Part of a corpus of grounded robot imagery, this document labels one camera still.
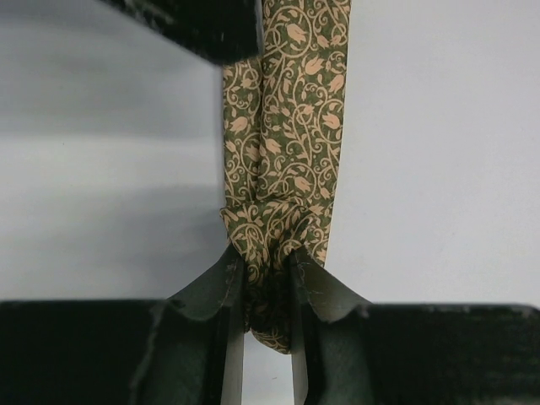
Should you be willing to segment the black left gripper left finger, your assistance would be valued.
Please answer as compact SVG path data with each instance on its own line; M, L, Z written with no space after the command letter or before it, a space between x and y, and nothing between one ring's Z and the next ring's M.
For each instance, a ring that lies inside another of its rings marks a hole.
M162 300L1 304L4 404L238 404L244 262L233 247Z

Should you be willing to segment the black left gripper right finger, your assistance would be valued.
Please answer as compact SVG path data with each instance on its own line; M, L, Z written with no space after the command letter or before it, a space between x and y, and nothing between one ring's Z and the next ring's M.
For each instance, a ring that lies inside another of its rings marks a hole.
M371 303L305 249L289 271L296 403L538 403L537 308Z

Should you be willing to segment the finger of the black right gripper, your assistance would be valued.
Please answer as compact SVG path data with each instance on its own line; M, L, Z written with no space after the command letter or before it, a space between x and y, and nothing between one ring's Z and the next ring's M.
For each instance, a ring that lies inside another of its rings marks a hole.
M262 54L254 0L108 0L107 5L217 66Z

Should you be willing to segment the olive gold patterned tie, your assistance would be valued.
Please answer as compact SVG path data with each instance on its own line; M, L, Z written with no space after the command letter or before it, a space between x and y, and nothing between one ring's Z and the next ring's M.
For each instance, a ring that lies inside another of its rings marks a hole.
M326 260L338 166L349 0L266 1L263 52L223 71L220 215L246 265L245 328L290 350L289 272L305 248Z

